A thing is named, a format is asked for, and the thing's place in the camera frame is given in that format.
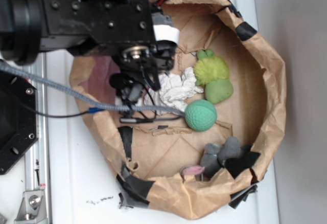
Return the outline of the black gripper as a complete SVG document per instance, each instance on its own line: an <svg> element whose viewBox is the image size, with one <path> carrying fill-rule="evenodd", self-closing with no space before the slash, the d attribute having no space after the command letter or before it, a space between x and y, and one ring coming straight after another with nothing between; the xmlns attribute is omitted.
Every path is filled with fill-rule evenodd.
<svg viewBox="0 0 327 224"><path fill-rule="evenodd" d="M120 73L110 84L125 104L143 89L160 89L158 75L172 69L179 31L149 0L42 0L42 51L110 56Z"/></svg>

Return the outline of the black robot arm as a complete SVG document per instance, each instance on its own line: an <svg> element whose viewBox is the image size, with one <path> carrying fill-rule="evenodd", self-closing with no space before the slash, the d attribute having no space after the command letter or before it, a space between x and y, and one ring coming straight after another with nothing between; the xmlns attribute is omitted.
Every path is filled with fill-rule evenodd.
<svg viewBox="0 0 327 224"><path fill-rule="evenodd" d="M120 73L110 84L126 105L174 66L179 30L149 0L1 0L1 55L17 65L39 53L110 56Z"/></svg>

